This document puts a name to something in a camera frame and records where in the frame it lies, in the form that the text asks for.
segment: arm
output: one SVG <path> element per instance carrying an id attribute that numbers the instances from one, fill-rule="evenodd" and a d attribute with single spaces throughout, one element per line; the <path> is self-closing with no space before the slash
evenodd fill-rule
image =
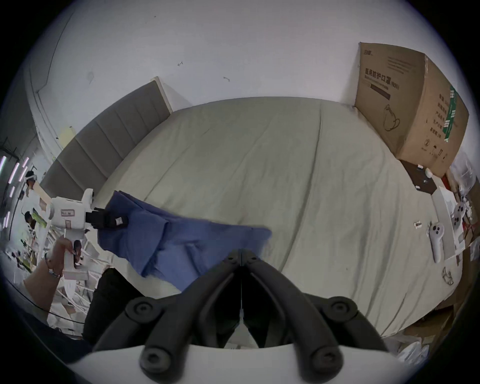
<path id="1" fill-rule="evenodd" d="M 24 280 L 25 289 L 33 302 L 45 311 L 50 310 L 59 284 L 59 279 L 49 272 L 49 268 L 53 269 L 56 275 L 61 275 L 65 250 L 73 253 L 72 242 L 61 237 L 53 245 L 51 257 L 47 261 L 38 260 L 35 271 Z"/>

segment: plastic bag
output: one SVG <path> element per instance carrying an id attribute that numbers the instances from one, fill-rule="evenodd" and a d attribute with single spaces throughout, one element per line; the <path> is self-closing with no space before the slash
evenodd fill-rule
<path id="1" fill-rule="evenodd" d="M 458 189 L 462 196 L 465 196 L 475 184 L 475 173 L 472 164 L 462 148 L 458 150 L 452 165 L 450 166 L 453 177 L 458 183 Z"/>
<path id="2" fill-rule="evenodd" d="M 477 260 L 480 257 L 480 237 L 477 237 L 470 244 L 470 261 Z"/>
<path id="3" fill-rule="evenodd" d="M 428 357 L 430 346 L 426 345 L 422 348 L 421 342 L 415 341 L 406 346 L 397 356 L 401 362 L 408 365 L 422 364 Z"/>

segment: blue cloth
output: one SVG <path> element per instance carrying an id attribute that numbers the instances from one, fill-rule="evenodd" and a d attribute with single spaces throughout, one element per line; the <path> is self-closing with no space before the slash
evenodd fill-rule
<path id="1" fill-rule="evenodd" d="M 184 290 L 196 278 L 245 248 L 260 256 L 267 228 L 226 225 L 173 215 L 115 191 L 105 210 L 127 216 L 127 228 L 98 231 L 104 250 L 127 259 L 141 276 L 154 275 Z"/>

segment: gray bed sheet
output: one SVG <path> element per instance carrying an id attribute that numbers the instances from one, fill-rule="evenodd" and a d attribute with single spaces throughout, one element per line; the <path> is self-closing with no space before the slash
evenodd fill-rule
<path id="1" fill-rule="evenodd" d="M 257 97 L 176 111 L 112 173 L 97 206 L 114 190 L 178 215 L 269 227 L 264 260 L 304 292 L 352 298 L 383 336 L 431 311 L 461 276 L 461 263 L 433 262 L 430 195 L 354 107 L 335 102 Z M 178 292 L 114 265 L 147 296 Z"/>

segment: bracelet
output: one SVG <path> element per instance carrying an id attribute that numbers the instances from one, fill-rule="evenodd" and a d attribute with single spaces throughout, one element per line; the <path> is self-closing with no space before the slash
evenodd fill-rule
<path id="1" fill-rule="evenodd" d="M 61 275 L 57 275 L 53 269 L 51 269 L 49 266 L 48 266 L 48 263 L 47 263 L 47 256 L 44 256 L 44 259 L 45 259 L 45 264 L 47 265 L 47 268 L 48 268 L 48 273 L 50 273 L 51 275 L 55 276 L 57 279 L 60 279 L 61 278 Z"/>

